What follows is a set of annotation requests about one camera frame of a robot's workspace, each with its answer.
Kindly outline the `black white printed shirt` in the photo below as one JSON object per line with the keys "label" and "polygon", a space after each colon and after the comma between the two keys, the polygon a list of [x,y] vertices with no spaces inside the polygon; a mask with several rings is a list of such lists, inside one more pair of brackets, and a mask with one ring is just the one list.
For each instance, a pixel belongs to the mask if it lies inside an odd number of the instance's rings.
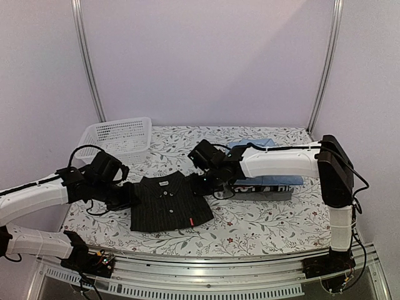
{"label": "black white printed shirt", "polygon": [[233,186],[235,193],[286,193],[293,192],[294,188],[291,186],[260,186],[260,185],[245,185]]}

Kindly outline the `black pinstriped long sleeve shirt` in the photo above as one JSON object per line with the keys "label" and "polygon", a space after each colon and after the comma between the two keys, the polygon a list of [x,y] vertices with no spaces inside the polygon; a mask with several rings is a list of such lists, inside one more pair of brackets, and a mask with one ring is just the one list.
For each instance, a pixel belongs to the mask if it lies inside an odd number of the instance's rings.
{"label": "black pinstriped long sleeve shirt", "polygon": [[187,177],[179,171],[163,177],[143,177],[133,186],[131,231],[174,231],[200,226],[212,219],[208,202],[192,192]]}

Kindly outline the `light blue shirt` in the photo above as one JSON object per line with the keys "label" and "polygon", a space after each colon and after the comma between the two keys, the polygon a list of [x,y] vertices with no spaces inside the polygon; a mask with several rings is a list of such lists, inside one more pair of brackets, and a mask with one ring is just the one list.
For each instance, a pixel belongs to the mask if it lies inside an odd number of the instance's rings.
{"label": "light blue shirt", "polygon": [[[246,145],[253,143],[261,148],[268,148],[276,146],[272,139],[241,139],[240,141],[229,142],[227,146],[233,148],[234,146]],[[239,179],[235,182],[238,186],[302,186],[304,180],[301,176],[261,176],[248,179]]]}

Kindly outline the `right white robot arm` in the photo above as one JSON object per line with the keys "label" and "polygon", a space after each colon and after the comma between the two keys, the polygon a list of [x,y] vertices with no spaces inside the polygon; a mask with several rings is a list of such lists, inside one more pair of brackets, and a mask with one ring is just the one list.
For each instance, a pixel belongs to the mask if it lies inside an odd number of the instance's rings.
{"label": "right white robot arm", "polygon": [[355,214],[361,213],[354,188],[358,178],[362,190],[369,183],[355,170],[353,163],[333,135],[321,141],[295,146],[261,147],[252,142],[233,146],[228,152],[203,139],[188,154],[203,174],[192,180],[203,195],[212,195],[238,180],[263,176],[304,176],[320,182],[323,203],[329,209],[331,242],[323,267],[330,273],[343,267],[351,255]]}

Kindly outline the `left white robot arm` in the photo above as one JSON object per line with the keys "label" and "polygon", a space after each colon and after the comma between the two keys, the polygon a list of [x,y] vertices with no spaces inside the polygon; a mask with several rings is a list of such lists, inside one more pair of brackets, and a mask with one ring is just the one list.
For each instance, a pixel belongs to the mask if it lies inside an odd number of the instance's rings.
{"label": "left white robot arm", "polygon": [[68,259],[79,271],[93,266],[87,244],[73,231],[45,232],[12,224],[33,212],[79,201],[97,200],[108,211],[130,207],[133,184],[126,181],[129,167],[96,148],[94,159],[83,167],[68,164],[35,182],[1,191],[1,256],[30,254]]}

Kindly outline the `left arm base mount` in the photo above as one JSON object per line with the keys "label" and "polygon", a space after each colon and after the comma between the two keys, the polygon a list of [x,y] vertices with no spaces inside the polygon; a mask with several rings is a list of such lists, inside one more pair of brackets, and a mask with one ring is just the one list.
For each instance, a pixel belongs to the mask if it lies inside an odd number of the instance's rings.
{"label": "left arm base mount", "polygon": [[61,266],[77,273],[110,278],[114,271],[115,255],[105,250],[90,252],[86,247],[74,247],[68,258],[61,259]]}

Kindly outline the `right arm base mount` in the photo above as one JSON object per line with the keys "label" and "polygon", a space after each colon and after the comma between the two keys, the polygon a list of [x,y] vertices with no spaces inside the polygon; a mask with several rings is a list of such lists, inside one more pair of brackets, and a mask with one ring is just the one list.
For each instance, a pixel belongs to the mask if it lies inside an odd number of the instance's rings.
{"label": "right arm base mount", "polygon": [[302,271],[307,279],[344,272],[355,266],[351,250],[341,252],[329,249],[327,254],[302,260]]}

